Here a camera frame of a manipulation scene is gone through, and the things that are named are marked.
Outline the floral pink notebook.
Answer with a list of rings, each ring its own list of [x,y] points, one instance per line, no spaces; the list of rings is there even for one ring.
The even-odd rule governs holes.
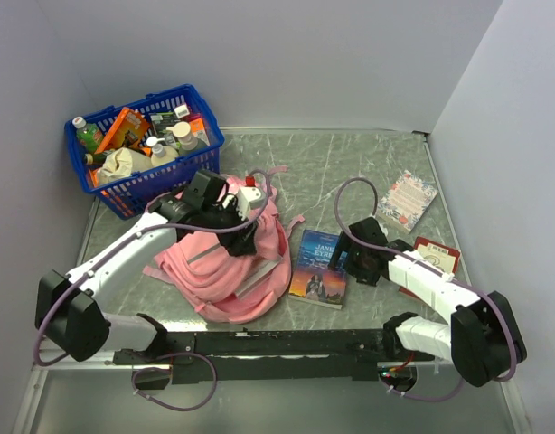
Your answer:
[[[405,170],[379,201],[377,216],[410,233],[436,196],[435,185]]]

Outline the white coffee cover book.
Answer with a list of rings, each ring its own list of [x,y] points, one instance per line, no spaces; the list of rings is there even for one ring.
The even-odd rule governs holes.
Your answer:
[[[234,291],[236,298],[245,298],[267,275],[273,272],[273,269],[279,264],[280,261],[281,259],[256,259],[253,262],[247,276]]]

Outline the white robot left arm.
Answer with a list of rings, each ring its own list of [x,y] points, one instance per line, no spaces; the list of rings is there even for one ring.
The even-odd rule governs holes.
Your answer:
[[[145,314],[106,313],[111,294],[187,235],[213,233],[230,255],[253,253],[257,220],[271,195],[270,184],[257,184],[254,175],[231,192],[227,178],[201,169],[188,185],[157,196],[136,224],[96,257],[65,274],[49,271],[38,286],[35,363],[53,364],[40,356],[43,339],[77,362],[100,351],[135,352],[146,363],[162,360],[169,348],[166,328]]]

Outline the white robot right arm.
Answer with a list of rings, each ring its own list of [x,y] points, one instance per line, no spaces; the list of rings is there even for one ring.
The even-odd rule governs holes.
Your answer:
[[[487,295],[440,271],[405,241],[389,242],[373,217],[343,227],[330,260],[363,283],[380,278],[407,289],[438,314],[433,322],[407,312],[383,326],[382,347],[393,360],[411,352],[452,363],[467,383],[481,387],[504,381],[527,358],[527,349],[508,299]]]

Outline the pink student backpack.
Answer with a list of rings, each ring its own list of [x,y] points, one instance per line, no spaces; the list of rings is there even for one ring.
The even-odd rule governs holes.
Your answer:
[[[288,238],[293,228],[281,224],[274,202],[278,191],[269,182],[256,182],[267,198],[248,218],[258,224],[254,255],[232,257],[216,235],[224,230],[203,226],[203,213],[217,204],[237,203],[236,193],[244,184],[245,179],[201,169],[178,192],[162,194],[146,207],[174,225],[177,242],[158,253],[156,265],[145,267],[144,274],[175,285],[194,311],[212,322],[244,324],[264,315],[291,279]],[[237,299],[234,291],[256,259],[281,261],[245,298]]]

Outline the blue Jane Eyre book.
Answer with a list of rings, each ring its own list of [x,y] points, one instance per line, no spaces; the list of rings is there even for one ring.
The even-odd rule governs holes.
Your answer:
[[[346,276],[339,265],[329,268],[338,235],[304,230],[287,295],[298,301],[341,310]]]

